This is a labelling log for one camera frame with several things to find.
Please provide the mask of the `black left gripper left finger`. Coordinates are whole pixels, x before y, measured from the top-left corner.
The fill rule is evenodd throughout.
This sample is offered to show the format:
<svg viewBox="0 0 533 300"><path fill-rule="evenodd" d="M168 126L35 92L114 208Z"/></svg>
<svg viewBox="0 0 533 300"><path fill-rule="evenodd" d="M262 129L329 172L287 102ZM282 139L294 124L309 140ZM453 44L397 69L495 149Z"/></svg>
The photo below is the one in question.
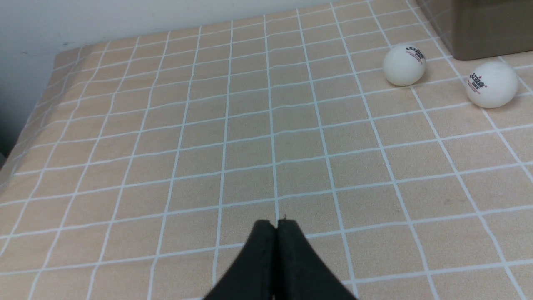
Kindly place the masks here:
<svg viewBox="0 0 533 300"><path fill-rule="evenodd" d="M206 300L270 300L276 229L258 220L245 245Z"/></svg>

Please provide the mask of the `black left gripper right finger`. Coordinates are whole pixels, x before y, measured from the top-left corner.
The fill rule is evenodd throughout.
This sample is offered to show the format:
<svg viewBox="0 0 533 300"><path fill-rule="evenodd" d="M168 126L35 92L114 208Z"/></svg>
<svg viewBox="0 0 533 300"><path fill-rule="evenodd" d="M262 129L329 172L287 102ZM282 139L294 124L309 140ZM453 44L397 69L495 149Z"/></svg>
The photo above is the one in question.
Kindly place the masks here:
<svg viewBox="0 0 533 300"><path fill-rule="evenodd" d="M276 300L356 300L310 245L295 220L279 220Z"/></svg>

